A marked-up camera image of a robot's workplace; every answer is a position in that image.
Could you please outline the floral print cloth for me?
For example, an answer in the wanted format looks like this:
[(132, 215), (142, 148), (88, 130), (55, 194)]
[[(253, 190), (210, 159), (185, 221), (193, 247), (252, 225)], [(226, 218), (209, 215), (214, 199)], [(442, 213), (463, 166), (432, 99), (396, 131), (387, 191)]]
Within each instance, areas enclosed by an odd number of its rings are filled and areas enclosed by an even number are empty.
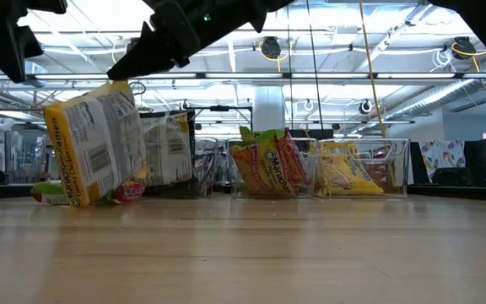
[(433, 176), (438, 169), (466, 166), (464, 140), (426, 141), (421, 143), (419, 148), (430, 181), (432, 181)]

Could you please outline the black gantry frame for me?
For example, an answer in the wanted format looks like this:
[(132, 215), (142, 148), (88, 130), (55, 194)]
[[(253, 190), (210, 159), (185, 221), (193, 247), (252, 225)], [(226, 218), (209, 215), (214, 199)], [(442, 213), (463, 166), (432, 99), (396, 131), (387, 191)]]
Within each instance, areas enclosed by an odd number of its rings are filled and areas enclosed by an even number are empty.
[(197, 136), (213, 138), (237, 138), (240, 127), (253, 129), (252, 106), (196, 106), (194, 125)]

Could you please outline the clear plastic cup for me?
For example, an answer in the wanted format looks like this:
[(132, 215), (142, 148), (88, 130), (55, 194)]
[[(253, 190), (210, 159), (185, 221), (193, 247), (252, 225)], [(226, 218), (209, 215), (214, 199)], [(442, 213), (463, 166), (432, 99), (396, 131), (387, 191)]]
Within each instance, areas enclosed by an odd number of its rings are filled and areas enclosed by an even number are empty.
[(17, 131), (4, 134), (6, 183), (36, 183), (46, 168), (46, 135), (23, 135)]

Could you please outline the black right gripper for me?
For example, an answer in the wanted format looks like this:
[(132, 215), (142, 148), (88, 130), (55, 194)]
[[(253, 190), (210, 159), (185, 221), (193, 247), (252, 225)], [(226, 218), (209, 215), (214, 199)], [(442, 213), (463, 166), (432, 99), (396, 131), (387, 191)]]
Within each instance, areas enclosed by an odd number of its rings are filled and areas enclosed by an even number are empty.
[(294, 0), (149, 0), (140, 40), (107, 72), (125, 80), (184, 67), (190, 57), (245, 24), (260, 33), (267, 15)]

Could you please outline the black rectangular panel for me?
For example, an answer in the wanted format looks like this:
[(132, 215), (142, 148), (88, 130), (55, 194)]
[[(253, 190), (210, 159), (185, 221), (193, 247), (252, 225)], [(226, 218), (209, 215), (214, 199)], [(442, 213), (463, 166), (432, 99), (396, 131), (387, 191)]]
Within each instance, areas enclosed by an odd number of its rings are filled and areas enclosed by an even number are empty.
[(332, 129), (293, 129), (290, 130), (290, 135), (293, 138), (317, 138), (317, 139), (327, 139), (333, 138), (334, 131)]

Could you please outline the black aluminium rig frame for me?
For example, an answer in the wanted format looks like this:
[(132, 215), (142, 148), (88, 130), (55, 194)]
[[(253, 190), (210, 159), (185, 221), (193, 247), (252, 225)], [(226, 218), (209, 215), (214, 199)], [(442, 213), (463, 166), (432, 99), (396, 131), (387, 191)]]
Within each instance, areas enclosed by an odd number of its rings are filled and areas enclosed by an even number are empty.
[[(0, 185), (0, 198), (27, 197), (31, 188), (31, 184)], [(410, 195), (486, 200), (486, 187), (408, 185), (407, 190)]]

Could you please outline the black upright board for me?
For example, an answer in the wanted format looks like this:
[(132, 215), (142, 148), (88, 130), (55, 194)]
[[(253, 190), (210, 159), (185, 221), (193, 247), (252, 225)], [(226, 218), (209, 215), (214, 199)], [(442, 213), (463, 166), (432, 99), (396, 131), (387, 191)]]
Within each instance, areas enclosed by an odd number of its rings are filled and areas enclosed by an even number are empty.
[(429, 182), (429, 177), (418, 142), (410, 143), (410, 160), (412, 163), (413, 184), (427, 184)]

